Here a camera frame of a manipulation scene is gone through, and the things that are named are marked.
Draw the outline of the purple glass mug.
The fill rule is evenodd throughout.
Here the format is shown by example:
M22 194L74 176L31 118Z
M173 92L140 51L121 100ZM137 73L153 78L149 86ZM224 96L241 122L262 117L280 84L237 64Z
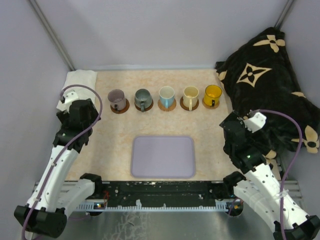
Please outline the purple glass mug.
M107 99L115 111L122 111L126 107L126 97L122 90L113 89L108 93Z

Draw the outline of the yellow glass mug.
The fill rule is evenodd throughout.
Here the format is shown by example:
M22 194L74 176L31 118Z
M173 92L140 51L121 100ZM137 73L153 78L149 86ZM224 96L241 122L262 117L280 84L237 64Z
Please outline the yellow glass mug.
M204 102L206 105L214 106L220 101L222 89L217 85L208 85L204 91Z

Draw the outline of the grey-green ceramic mug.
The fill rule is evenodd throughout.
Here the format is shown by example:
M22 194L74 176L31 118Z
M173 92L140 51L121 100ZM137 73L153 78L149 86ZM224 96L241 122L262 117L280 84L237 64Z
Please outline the grey-green ceramic mug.
M145 112L152 105L152 96L147 89L141 88L134 95L134 103L141 112Z

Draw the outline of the cream ceramic mug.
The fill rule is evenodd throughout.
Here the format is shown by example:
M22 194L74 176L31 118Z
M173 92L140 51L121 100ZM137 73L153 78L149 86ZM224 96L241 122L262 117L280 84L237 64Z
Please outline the cream ceramic mug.
M195 86L187 86L183 91L183 104L189 108L189 111L192 111L197 103L199 96L199 90Z

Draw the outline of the white and blue mug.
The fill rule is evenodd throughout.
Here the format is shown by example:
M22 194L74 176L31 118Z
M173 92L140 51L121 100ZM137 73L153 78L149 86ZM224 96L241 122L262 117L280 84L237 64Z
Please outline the white and blue mug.
M163 86L159 90L160 103L168 109L172 106L175 100L175 90L171 86Z

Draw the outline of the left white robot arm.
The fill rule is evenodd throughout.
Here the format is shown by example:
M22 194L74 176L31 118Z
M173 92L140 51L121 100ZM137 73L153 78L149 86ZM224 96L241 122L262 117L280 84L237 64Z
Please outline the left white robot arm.
M58 238L76 207L86 198L101 197L102 178L92 173L83 174L74 187L60 196L66 176L83 146L89 142L92 125L101 119L91 99L75 100L68 110L56 116L61 128L56 133L50 160L32 196L23 206L18 205L14 217L24 231Z

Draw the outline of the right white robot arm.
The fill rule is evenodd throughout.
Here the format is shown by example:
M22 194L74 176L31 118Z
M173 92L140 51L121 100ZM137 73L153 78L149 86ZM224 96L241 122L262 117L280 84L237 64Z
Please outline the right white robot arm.
M223 192L239 198L257 213L276 240L313 240L320 230L320 219L307 214L278 181L252 137L266 124L266 110L256 110L244 119L232 111L223 128L224 152L238 171L223 179Z

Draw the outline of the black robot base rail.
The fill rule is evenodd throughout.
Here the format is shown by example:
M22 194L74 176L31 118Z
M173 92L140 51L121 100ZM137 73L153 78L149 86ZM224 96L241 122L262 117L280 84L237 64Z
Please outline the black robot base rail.
M244 203L221 181L104 181L77 212L225 212L236 217Z

